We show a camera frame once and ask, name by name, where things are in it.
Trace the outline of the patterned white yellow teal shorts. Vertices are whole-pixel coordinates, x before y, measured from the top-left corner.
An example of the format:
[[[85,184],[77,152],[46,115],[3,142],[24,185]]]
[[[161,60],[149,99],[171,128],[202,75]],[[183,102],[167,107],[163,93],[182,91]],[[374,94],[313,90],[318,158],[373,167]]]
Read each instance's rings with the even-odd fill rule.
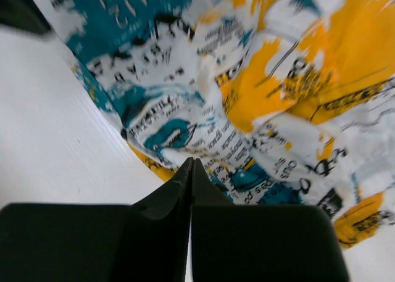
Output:
[[[345,249],[394,229],[394,0],[34,0],[162,180],[306,204]]]

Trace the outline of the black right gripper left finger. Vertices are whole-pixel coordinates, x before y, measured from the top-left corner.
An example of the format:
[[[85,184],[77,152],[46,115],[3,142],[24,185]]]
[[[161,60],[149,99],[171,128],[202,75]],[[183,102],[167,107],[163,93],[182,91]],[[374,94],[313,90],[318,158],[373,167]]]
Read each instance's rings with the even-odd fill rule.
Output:
[[[1,280],[184,281],[192,167],[133,205],[5,206]]]

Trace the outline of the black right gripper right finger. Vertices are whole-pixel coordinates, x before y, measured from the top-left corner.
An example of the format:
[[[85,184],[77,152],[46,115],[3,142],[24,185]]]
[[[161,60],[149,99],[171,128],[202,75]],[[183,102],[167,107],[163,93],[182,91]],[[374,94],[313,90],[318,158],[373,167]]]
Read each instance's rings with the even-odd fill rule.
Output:
[[[299,204],[236,205],[191,171],[194,281],[348,281],[326,213]]]

